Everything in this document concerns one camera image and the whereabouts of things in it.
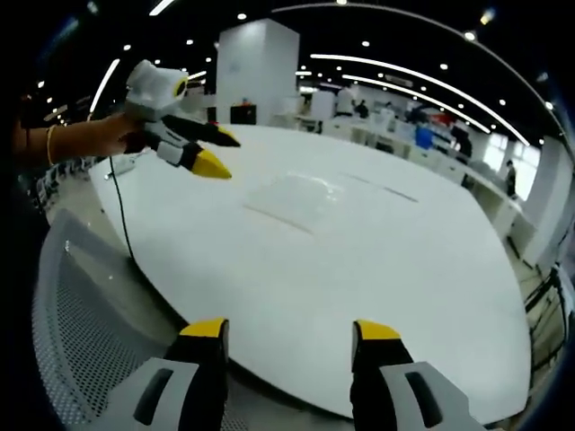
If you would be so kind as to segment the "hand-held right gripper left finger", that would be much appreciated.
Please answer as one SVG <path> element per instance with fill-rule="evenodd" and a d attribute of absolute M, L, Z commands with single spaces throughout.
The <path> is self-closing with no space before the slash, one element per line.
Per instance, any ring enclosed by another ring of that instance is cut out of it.
<path fill-rule="evenodd" d="M 117 385 L 95 430 L 218 430 L 228 395 L 224 317 L 180 331 L 163 357 L 152 357 Z"/>

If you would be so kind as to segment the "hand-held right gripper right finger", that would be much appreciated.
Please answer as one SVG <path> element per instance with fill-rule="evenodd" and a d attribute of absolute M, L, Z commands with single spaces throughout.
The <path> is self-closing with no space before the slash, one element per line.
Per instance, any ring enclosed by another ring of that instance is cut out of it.
<path fill-rule="evenodd" d="M 349 400 L 357 430 L 483 430 L 466 395 L 428 362 L 416 362 L 389 326 L 353 322 Z"/>

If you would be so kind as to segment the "person's left hand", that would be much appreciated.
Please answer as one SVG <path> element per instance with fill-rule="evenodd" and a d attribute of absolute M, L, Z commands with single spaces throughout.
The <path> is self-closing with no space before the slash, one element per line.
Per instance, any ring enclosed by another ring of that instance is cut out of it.
<path fill-rule="evenodd" d="M 125 113 L 112 114 L 95 122 L 96 155 L 137 154 L 146 147 L 144 123 Z"/>

